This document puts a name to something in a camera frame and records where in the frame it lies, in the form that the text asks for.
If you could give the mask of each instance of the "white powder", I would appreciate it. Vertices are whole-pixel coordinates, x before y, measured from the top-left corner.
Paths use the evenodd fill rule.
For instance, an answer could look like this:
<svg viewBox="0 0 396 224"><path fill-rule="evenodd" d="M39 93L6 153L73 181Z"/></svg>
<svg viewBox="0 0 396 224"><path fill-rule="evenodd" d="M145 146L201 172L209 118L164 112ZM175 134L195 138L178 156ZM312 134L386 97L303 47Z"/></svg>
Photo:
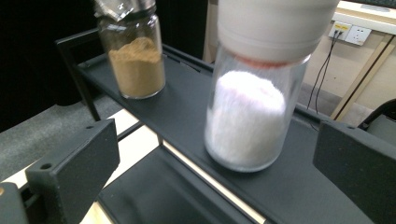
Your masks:
<svg viewBox="0 0 396 224"><path fill-rule="evenodd" d="M214 159L238 171L257 171L280 154L285 100L271 81L248 72L220 77L208 110L206 146Z"/></svg>

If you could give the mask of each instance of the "brown powder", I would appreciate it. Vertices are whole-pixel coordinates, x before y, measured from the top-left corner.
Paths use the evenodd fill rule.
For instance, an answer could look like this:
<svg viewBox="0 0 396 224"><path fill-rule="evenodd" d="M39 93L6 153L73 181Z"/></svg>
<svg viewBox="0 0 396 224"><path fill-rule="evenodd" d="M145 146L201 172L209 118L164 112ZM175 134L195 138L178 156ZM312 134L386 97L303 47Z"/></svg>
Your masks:
<svg viewBox="0 0 396 224"><path fill-rule="evenodd" d="M124 96L145 98L163 88L163 59L150 38L139 37L108 56Z"/></svg>

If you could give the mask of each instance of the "electrical outlet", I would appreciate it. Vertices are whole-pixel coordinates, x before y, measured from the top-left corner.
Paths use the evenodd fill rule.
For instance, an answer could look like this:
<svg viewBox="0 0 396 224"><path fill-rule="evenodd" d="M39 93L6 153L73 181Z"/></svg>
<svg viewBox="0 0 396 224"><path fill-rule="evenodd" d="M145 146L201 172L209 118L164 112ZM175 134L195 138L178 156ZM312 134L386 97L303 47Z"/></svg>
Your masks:
<svg viewBox="0 0 396 224"><path fill-rule="evenodd" d="M362 46L370 33L370 29L352 26L349 34L346 36L346 42Z"/></svg>
<svg viewBox="0 0 396 224"><path fill-rule="evenodd" d="M329 37L334 37L334 32L338 31L343 33L341 33L340 35L337 34L335 35L335 37L338 36L338 39L345 40L351 27L352 27L351 24L335 21L334 24L332 25L332 29L329 32Z"/></svg>

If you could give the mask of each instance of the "jar of brown powder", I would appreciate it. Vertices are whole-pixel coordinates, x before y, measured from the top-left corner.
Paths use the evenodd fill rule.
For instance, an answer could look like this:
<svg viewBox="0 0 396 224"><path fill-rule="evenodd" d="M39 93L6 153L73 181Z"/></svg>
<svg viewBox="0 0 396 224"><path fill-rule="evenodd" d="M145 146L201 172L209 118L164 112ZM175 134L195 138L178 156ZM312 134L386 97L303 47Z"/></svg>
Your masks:
<svg viewBox="0 0 396 224"><path fill-rule="evenodd" d="M155 1L125 0L114 5L113 1L97 0L96 3L99 36L121 95L133 99L155 95L165 85Z"/></svg>

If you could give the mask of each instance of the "gray floor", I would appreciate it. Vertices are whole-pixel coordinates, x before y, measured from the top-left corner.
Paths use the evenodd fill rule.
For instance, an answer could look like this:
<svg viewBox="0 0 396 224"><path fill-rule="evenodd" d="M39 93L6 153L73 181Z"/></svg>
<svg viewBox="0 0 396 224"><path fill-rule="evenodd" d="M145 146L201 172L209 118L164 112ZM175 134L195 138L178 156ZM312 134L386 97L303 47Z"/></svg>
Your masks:
<svg viewBox="0 0 396 224"><path fill-rule="evenodd" d="M110 98L100 96L95 105L102 119L120 110ZM70 106L58 106L26 120L0 133L0 181L38 160L62 141L78 132L94 120L81 102Z"/></svg>

